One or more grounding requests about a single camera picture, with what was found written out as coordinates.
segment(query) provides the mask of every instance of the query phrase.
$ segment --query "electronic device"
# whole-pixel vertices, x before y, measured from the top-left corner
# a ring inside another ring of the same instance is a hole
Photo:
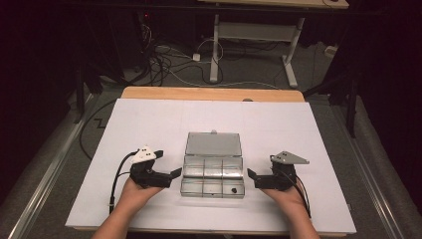
[[[178,168],[170,172],[170,174],[156,172],[152,170],[155,160],[164,155],[163,150],[152,151],[149,146],[144,146],[138,151],[130,152],[120,163],[117,173],[114,177],[114,182],[111,188],[111,197],[109,198],[109,213],[114,210],[114,191],[117,180],[120,176],[127,173],[120,173],[121,168],[128,158],[133,156],[131,160],[132,166],[130,168],[130,178],[142,188],[147,187],[170,187],[171,181],[180,176],[182,168]]]
[[[296,175],[294,166],[294,164],[309,164],[310,162],[287,151],[283,151],[277,155],[271,155],[270,160],[273,164],[271,167],[273,171],[272,175],[257,175],[255,171],[248,168],[248,176],[254,180],[255,188],[286,191],[289,188],[294,187],[301,196],[308,216],[311,218],[311,209],[307,191],[301,179]],[[297,179],[301,183],[305,195],[297,186]]]
[[[170,187],[171,180],[180,176],[182,168],[175,169],[170,174],[152,170],[155,160],[164,155],[163,150],[153,152],[149,146],[143,147],[133,158],[130,168],[130,178],[139,186]]]

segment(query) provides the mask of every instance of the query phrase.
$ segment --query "white metal stand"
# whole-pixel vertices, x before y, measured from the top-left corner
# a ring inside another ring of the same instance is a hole
[[[301,35],[305,18],[301,18],[296,26],[277,26],[263,24],[246,24],[246,23],[230,23],[220,22],[219,15],[215,15],[214,20],[214,47],[213,59],[211,60],[210,82],[218,81],[218,39],[234,38],[234,39],[250,39],[265,41],[284,41],[290,42],[289,53],[283,56],[283,66],[289,80],[291,88],[297,88],[295,73],[292,68],[291,60]]]

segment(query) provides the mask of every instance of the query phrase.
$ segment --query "table leg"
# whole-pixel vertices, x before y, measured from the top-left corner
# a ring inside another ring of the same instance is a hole
[[[305,18],[299,19],[296,30],[292,36],[289,53],[286,56],[283,56],[283,66],[285,67],[285,70],[286,70],[286,75],[289,80],[289,85],[291,88],[294,88],[294,89],[298,87],[298,82],[296,81],[296,77],[295,77],[295,73],[293,72],[291,61],[292,61],[293,53],[295,52],[296,45],[298,44],[298,39],[299,39],[299,36],[301,35],[304,22],[305,22]]]
[[[210,82],[218,82],[218,25],[220,23],[219,15],[215,15],[214,20],[214,42],[211,59]]]

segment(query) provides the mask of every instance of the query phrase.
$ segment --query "forearm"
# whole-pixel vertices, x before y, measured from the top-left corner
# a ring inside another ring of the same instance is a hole
[[[289,230],[292,239],[319,238],[307,211],[302,205],[294,205],[287,211],[286,216],[289,221]]]
[[[94,234],[93,239],[124,239],[131,216],[115,209]]]

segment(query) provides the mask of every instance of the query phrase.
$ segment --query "white table surface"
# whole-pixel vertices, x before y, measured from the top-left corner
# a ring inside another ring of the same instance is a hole
[[[66,223],[95,229],[108,216],[114,175],[121,160],[148,144],[164,150],[154,169],[169,172],[183,165],[190,131],[237,132],[244,158],[243,199],[189,198],[180,195],[181,176],[154,196],[132,220],[130,228],[162,232],[275,234],[287,232],[276,204],[247,176],[271,173],[269,156],[283,150],[308,159],[296,165],[308,191],[318,233],[355,233],[353,221],[308,103],[258,103],[176,100],[116,102],[103,138]],[[122,171],[130,168],[129,160]],[[127,174],[115,191],[116,201]]]

